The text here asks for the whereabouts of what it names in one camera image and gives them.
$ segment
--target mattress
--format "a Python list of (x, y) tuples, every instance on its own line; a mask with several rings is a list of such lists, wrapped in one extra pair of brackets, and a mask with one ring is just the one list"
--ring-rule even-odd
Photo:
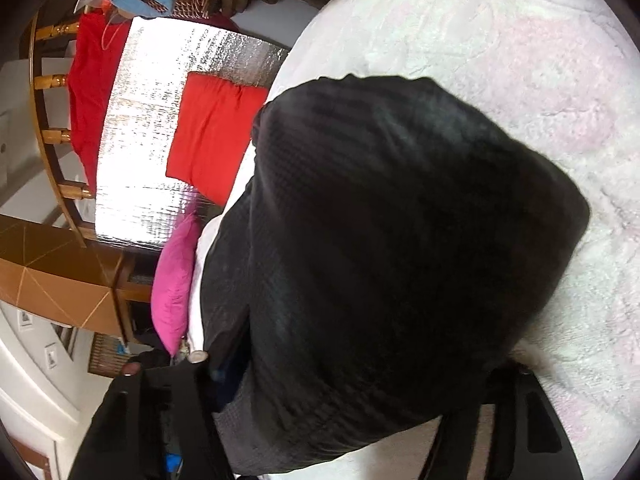
[[(640, 439), (640, 55), (625, 29), (603, 0), (332, 0), (298, 39), (268, 101), (349, 73), (434, 78), (554, 161), (589, 201), (574, 259), (514, 356), (536, 372), (584, 478), (610, 480)], [(250, 147), (225, 211), (254, 155)], [(217, 225), (201, 238), (200, 264)], [(192, 338), (202, 332), (194, 324)], [(412, 480), (434, 428), (272, 477), (369, 480), (392, 470)]]

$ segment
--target reflective insulation mat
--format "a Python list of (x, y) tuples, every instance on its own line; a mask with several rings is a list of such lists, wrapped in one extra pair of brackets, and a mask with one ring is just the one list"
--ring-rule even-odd
[(221, 28), (168, 18), (131, 25), (104, 120), (95, 229), (110, 244), (159, 250), (191, 203), (210, 203), (165, 176), (189, 72), (269, 88), (287, 50)]

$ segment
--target white bed sheet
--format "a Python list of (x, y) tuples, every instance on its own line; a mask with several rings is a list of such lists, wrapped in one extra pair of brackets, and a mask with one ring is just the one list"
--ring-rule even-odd
[[(640, 55), (626, 31), (603, 0), (332, 0), (268, 100), (349, 73), (434, 78), (562, 167), (587, 197), (587, 233), (515, 353), (543, 383), (585, 480), (612, 479), (640, 438)], [(225, 211), (254, 156), (250, 147)], [(402, 456), (423, 457), (428, 426), (374, 445), (383, 450), (376, 460), (360, 450), (273, 478), (329, 479), (339, 470), (376, 480), (393, 464), (394, 478), (413, 480), (413, 462), (402, 468), (384, 450), (404, 439)]]

